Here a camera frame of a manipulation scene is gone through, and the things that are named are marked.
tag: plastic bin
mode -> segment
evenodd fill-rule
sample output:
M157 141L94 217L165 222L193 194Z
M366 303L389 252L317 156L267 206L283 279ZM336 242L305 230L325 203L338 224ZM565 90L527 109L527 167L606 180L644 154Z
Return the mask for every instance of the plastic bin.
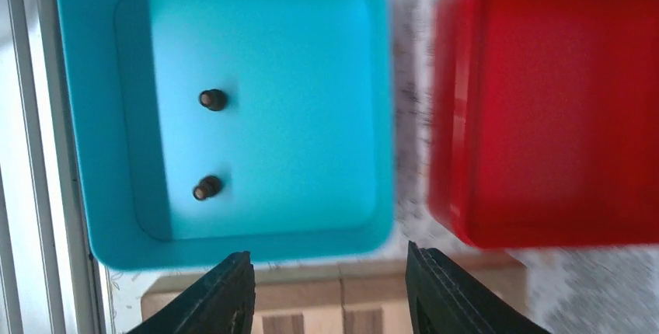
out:
M388 238L386 0L58 3L101 262L344 256Z
M659 0L439 0L430 195L481 248L659 242Z

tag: wooden board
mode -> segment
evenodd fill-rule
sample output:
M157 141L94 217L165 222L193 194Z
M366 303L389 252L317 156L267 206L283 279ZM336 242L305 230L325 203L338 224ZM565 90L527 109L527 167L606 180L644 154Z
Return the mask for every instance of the wooden board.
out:
M526 313L526 271L504 253L453 258L513 308ZM151 317L199 276L164 277L141 299ZM260 270L252 334L412 332L405 262Z

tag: blue plastic bin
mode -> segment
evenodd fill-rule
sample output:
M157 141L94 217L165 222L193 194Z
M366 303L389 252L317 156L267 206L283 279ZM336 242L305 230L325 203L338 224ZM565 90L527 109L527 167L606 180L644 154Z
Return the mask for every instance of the blue plastic bin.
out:
M120 270L376 249L393 223L386 0L58 0L89 238ZM220 89L213 112L200 92ZM225 184L195 200L205 176Z

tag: red plastic bin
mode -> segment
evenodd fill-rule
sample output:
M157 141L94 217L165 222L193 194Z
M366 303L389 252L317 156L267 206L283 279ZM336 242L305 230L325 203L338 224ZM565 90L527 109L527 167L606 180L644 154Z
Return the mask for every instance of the red plastic bin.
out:
M659 243L659 0L440 0L428 205L480 248Z

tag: small dark peg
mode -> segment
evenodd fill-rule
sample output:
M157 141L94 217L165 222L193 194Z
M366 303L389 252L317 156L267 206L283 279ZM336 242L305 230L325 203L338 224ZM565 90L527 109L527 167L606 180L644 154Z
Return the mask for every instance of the small dark peg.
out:
M192 195L195 200L206 200L220 193L222 187L222 181L217 176L206 176L192 189Z
M208 89L199 95L199 103L206 109L223 110L228 104L228 96L219 89Z

